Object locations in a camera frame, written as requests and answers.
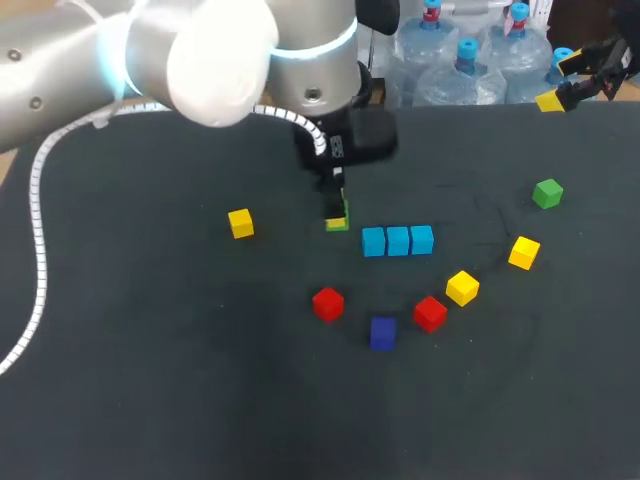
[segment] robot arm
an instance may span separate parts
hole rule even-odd
[[[0,29],[0,152],[127,91],[224,127],[268,82],[279,107],[323,118],[361,89],[356,27],[355,0],[62,0]]]

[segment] black mat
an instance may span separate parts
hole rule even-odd
[[[173,114],[69,135],[42,181],[49,302],[0,378],[3,480],[640,476],[640,105],[399,114],[327,234],[288,126]],[[0,192],[0,355],[34,292],[24,149]],[[531,193],[553,177],[560,207]],[[257,235],[232,239],[229,210]],[[432,257],[365,259],[360,229],[431,223]],[[517,235],[534,269],[506,264]],[[466,269],[479,297],[427,336],[412,306]],[[328,327],[310,297],[331,285]],[[397,350],[373,353],[373,314]]]

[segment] cyan cube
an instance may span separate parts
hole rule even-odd
[[[396,345],[396,319],[375,317],[371,320],[371,350],[390,352]]]
[[[389,227],[387,228],[387,241],[389,242],[389,250],[387,255],[390,257],[402,257],[409,255],[409,229],[407,227]]]
[[[433,253],[433,230],[429,225],[411,227],[411,255],[430,255]]]
[[[382,227],[362,229],[362,250],[365,257],[382,257],[387,248],[387,239]]]

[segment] plastic bottle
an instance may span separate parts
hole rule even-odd
[[[530,75],[523,75],[512,79],[507,84],[507,103],[534,103],[536,97],[550,90],[554,90],[564,82],[577,82],[578,77],[565,77],[558,69],[558,62],[573,53],[570,48],[557,48],[553,52],[551,68],[546,72],[536,71]]]
[[[478,42],[458,44],[454,64],[428,70],[418,81],[415,106],[494,105],[504,103],[506,81],[499,71],[478,63]]]
[[[454,29],[440,19],[441,5],[441,0],[424,0],[422,18],[410,19],[398,31],[386,77],[388,105],[411,106],[420,75],[443,60]]]
[[[511,5],[513,26],[505,36],[503,25],[491,28],[492,63],[502,72],[507,81],[514,77],[536,70],[547,70],[552,58],[551,44],[546,33],[526,27],[529,18],[529,5],[514,3]]]

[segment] white cable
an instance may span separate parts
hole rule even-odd
[[[114,116],[167,111],[169,111],[169,109],[159,103],[144,103],[122,107],[114,113]],[[256,105],[253,107],[253,112],[258,115],[281,118],[304,128],[313,137],[316,155],[322,155],[327,149],[327,142],[324,138],[324,134],[305,117],[289,110],[265,107],[264,105]],[[31,211],[33,241],[36,251],[36,298],[33,305],[33,311],[31,313],[31,319],[29,320],[29,323],[27,323],[27,327],[24,329],[22,336],[15,346],[11,349],[2,363],[0,363],[0,375],[4,374],[11,365],[20,358],[31,342],[38,325],[40,325],[40,319],[44,313],[44,306],[47,300],[47,254],[44,242],[44,227],[42,225],[42,208],[40,204],[40,180],[42,178],[44,164],[53,147],[55,147],[65,135],[82,126],[94,123],[99,115],[101,115],[100,112],[92,113],[91,115],[87,115],[64,128],[55,131],[47,137],[36,153],[33,166],[31,167],[31,176],[29,178],[29,210]]]

